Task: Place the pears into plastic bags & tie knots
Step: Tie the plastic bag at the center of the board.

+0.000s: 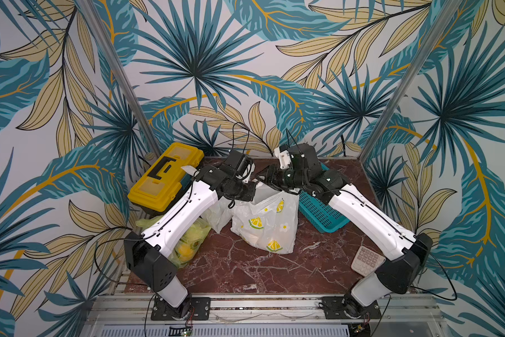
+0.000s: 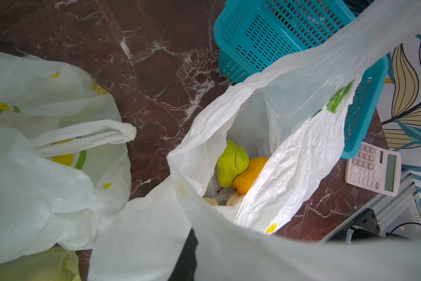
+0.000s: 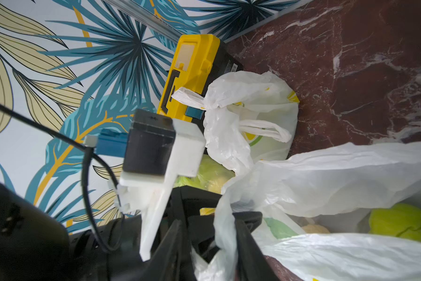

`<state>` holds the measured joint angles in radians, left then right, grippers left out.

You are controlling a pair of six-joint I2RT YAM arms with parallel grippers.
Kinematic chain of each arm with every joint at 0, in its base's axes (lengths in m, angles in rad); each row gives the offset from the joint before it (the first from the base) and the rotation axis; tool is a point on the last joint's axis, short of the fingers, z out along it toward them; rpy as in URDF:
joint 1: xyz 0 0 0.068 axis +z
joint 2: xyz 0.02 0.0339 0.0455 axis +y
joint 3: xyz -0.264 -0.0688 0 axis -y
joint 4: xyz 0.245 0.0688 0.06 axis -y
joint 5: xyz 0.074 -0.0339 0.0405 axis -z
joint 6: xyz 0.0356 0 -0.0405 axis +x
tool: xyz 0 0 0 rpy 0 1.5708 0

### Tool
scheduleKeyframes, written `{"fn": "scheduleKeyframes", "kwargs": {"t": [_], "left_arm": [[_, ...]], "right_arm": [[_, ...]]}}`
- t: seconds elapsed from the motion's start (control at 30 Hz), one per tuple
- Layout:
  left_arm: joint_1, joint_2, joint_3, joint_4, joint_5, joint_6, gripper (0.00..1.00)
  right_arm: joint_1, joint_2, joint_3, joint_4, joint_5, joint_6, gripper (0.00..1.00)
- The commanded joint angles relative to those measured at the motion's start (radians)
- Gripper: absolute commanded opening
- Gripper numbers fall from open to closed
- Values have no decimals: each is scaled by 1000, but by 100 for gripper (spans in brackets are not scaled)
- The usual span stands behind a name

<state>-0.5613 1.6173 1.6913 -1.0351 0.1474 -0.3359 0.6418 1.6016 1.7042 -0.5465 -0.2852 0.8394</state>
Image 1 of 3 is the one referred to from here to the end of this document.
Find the white lemon print bag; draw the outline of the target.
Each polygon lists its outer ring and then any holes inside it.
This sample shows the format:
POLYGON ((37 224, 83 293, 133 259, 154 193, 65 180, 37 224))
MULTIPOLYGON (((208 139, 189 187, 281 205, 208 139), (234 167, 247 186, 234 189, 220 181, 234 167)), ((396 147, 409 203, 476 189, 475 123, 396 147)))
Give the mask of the white lemon print bag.
POLYGON ((237 202, 232 209, 231 231, 256 249, 274 254, 294 251, 298 228, 297 195, 258 183, 251 202, 237 202))

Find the green plastic bag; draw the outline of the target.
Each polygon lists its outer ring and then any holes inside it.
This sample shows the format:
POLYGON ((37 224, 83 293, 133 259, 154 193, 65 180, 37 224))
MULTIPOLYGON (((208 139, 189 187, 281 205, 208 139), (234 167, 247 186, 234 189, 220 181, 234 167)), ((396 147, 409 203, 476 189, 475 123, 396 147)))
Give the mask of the green plastic bag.
MULTIPOLYGON (((136 221, 135 225, 141 229, 141 233, 149 230, 147 234, 148 237, 151 235, 152 230, 162 226, 160 220, 164 218, 165 216, 156 216, 150 219, 140 219, 136 221)), ((168 260, 178 269, 185 268, 195 257, 201 244, 203 244, 211 230, 207 221, 202 218, 196 219, 189 229, 172 246, 172 252, 168 256, 168 260)))

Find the yellow pear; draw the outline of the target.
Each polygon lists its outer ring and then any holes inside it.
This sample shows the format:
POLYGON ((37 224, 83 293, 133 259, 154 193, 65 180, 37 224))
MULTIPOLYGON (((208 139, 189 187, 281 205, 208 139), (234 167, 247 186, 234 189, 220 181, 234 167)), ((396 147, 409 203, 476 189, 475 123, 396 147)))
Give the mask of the yellow pear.
POLYGON ((181 263, 189 262, 196 254, 196 251, 188 244, 179 245, 177 248, 177 257, 181 263))

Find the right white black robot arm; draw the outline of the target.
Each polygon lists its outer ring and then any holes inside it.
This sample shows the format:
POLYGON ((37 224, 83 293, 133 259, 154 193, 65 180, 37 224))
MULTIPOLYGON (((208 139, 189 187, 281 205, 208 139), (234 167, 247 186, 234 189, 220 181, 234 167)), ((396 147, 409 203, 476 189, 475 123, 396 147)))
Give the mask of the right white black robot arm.
POLYGON ((399 225, 364 197, 346 176, 323 168, 312 146, 284 145, 274 154, 279 163, 260 171, 260 181, 276 190, 305 192, 330 206, 366 234, 384 255, 383 264, 344 295, 347 316, 359 316, 383 296, 406 293, 429 258, 431 238, 399 225))

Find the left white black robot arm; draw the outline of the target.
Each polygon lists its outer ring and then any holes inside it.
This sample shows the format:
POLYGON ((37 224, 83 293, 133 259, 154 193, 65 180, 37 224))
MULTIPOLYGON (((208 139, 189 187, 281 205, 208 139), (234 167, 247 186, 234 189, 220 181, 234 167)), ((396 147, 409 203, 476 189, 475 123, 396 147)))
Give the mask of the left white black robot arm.
POLYGON ((231 150, 217 166, 182 167, 191 176, 188 191, 158 222, 124 239, 127 268, 170 306, 173 317, 183 318, 189 313, 191 296, 169 256, 191 225, 221 198, 254 199, 256 185, 250 180, 254 169, 252 158, 237 150, 231 150))

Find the plain white plastic bag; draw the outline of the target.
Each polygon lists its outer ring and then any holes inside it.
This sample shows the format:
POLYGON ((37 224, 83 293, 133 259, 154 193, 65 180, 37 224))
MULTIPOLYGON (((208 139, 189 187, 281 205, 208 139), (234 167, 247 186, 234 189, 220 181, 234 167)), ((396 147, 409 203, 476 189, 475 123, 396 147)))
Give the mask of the plain white plastic bag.
POLYGON ((232 212, 228 207, 230 203, 230 200, 222 197, 200 216, 217 234, 221 233, 222 229, 232 219, 232 212))

